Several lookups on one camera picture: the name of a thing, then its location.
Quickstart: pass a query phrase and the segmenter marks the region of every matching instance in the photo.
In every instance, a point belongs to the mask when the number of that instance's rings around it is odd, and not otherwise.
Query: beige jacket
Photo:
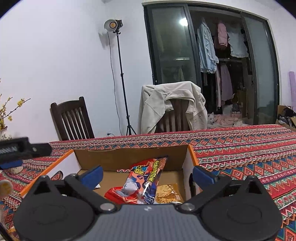
[[[191,81],[161,85],[144,85],[140,100],[138,134],[154,133],[166,111],[173,110],[171,99],[189,101],[186,118],[190,130],[207,128],[205,98],[200,87]]]

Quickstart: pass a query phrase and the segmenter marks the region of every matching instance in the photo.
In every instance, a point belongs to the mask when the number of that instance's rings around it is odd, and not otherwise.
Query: blue and red snack bag
[[[117,204],[153,204],[158,180],[167,157],[153,158],[131,168],[123,187],[113,187],[105,198]]]

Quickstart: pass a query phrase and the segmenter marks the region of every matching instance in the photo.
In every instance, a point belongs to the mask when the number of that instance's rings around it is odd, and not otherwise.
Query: closet
[[[154,84],[192,81],[208,113],[275,123],[279,71],[266,20],[205,4],[148,4],[144,16]]]

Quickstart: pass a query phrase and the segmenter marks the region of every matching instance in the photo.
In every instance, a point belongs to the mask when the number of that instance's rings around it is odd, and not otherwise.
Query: tripod
[[[127,126],[127,129],[126,129],[126,136],[129,135],[131,136],[132,133],[131,131],[133,131],[136,135],[136,132],[135,130],[133,129],[133,127],[131,126],[130,124],[130,121],[129,121],[129,114],[128,114],[128,104],[126,102],[126,90],[124,88],[124,80],[123,80],[123,72],[122,72],[122,64],[121,64],[121,55],[120,55],[120,47],[119,47],[119,35],[121,34],[119,32],[119,29],[115,30],[113,33],[116,33],[116,36],[117,36],[117,44],[118,44],[118,54],[119,54],[119,64],[120,64],[120,71],[121,71],[121,81],[122,81],[122,89],[123,89],[123,96],[124,96],[124,103],[126,105],[126,119],[128,121],[128,126]]]

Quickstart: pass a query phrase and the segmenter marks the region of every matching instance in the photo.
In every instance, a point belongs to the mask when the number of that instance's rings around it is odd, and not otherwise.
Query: wooden chair
[[[50,107],[63,141],[94,138],[83,97],[61,104],[52,103]]]
[[[170,101],[174,110],[165,112],[164,116],[156,124],[155,133],[190,131],[185,115],[189,101],[183,99],[172,99]]]

